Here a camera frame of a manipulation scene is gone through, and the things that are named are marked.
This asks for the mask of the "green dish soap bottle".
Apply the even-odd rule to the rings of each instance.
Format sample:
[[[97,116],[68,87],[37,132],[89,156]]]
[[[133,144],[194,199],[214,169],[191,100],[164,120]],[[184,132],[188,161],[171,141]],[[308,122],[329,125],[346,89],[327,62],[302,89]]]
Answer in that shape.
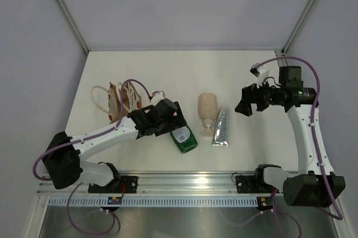
[[[198,141],[188,125],[170,132],[170,136],[183,154],[197,148]]]

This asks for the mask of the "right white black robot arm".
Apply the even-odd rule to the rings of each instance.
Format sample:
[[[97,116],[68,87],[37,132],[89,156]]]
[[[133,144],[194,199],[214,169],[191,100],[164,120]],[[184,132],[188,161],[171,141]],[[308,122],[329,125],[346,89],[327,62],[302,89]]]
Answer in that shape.
[[[252,105],[262,112],[270,106],[281,106],[287,114],[298,153],[298,171],[292,175],[278,165],[260,164],[252,177],[261,192],[274,187],[283,193],[290,206],[328,208],[345,189],[342,176],[337,176],[328,160],[319,128],[319,109],[314,88],[304,86],[299,66],[282,66],[278,85],[269,85],[267,70],[253,66],[257,83],[242,89],[237,113],[252,115]]]

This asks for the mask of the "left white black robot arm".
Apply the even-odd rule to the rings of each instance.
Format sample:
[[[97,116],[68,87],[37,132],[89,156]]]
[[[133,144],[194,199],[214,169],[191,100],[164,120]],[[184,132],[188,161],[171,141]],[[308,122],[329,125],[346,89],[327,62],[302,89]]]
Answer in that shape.
[[[90,157],[117,144],[161,136],[186,124],[179,103],[165,98],[84,135],[71,137],[64,131],[56,134],[42,161],[57,190],[83,183],[89,185],[90,193],[114,193],[123,183],[119,171],[111,163],[89,162]]]

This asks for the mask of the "beige pump lotion bottle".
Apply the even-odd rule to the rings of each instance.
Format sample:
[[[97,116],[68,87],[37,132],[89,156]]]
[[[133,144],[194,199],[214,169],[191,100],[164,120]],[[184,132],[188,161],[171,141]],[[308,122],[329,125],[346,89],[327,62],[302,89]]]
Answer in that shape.
[[[202,93],[198,99],[198,113],[202,121],[202,134],[213,136],[215,120],[218,114],[217,98],[213,93]]]

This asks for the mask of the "silver toothpaste tube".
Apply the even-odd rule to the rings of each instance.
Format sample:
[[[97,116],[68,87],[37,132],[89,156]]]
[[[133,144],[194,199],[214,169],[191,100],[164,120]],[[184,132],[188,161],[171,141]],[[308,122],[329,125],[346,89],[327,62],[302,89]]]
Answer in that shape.
[[[229,108],[220,106],[218,118],[214,127],[212,146],[228,147]]]

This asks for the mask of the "right aluminium frame post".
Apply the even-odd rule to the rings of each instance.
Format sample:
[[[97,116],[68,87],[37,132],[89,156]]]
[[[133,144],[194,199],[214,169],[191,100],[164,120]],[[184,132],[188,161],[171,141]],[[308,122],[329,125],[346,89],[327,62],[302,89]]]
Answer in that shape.
[[[285,41],[283,47],[281,48],[280,55],[286,55],[290,49],[292,48],[295,40],[299,36],[300,32],[302,31],[303,27],[305,26],[311,12],[314,10],[318,0],[307,0],[299,18],[297,19],[289,37]]]

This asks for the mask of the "aluminium frame post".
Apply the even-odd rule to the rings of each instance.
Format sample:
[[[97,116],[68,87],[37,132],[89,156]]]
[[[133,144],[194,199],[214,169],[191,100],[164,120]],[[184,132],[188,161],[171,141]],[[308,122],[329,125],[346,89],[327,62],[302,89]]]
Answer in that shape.
[[[303,27],[305,26],[311,12],[314,10],[318,0],[307,0],[299,18],[297,19],[289,37],[285,41],[283,47],[281,48],[280,55],[286,55],[290,49],[292,48],[295,40],[299,36],[300,32],[302,31]]]
[[[90,48],[87,45],[84,37],[82,36],[65,0],[54,0],[54,2],[58,6],[60,13],[62,14],[78,45],[81,47],[82,51],[87,56],[90,52]]]

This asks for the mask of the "aluminium mounting rail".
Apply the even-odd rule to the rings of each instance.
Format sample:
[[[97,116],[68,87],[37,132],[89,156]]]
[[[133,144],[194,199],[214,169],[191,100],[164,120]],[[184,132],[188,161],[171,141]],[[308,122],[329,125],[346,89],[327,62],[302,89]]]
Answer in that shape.
[[[137,176],[136,193],[125,191],[124,196],[236,196],[237,176],[250,177],[254,172],[124,172]]]

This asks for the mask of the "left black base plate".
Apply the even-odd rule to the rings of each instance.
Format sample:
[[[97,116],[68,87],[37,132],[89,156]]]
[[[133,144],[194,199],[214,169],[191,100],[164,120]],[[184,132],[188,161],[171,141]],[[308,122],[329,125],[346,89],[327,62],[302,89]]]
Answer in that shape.
[[[111,193],[136,193],[138,187],[138,176],[134,175],[122,175],[120,179],[113,179],[109,184],[105,186],[99,186],[97,184],[88,186],[88,193],[98,194],[111,194]]]

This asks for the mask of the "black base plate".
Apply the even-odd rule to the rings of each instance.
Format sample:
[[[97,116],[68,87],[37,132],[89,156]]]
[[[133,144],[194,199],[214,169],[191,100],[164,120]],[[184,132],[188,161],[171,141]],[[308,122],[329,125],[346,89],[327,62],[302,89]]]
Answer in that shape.
[[[267,193],[273,194],[276,188],[272,185],[266,184],[262,179],[255,175],[234,174],[235,185],[237,193]]]
[[[111,194],[111,193],[136,193],[138,187],[138,176],[134,175],[122,175],[120,179],[113,179],[109,184],[105,186],[99,186],[97,184],[88,186],[88,193],[98,194]]]

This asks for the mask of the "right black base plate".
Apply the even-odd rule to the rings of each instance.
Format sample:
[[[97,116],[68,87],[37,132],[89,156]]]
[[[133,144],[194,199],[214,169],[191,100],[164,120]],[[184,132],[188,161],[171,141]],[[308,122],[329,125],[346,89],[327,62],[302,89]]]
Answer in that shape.
[[[266,184],[262,179],[255,175],[234,174],[235,185],[237,193],[267,193],[273,194],[276,188],[272,185]]]

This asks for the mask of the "left aluminium frame post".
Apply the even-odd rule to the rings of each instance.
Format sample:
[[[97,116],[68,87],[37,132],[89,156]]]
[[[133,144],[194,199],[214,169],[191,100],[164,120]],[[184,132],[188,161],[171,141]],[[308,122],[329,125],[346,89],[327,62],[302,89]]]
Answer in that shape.
[[[82,36],[65,0],[54,0],[54,2],[58,6],[60,13],[62,14],[78,45],[81,47],[82,51],[87,56],[90,52],[90,48],[87,45],[84,37]]]

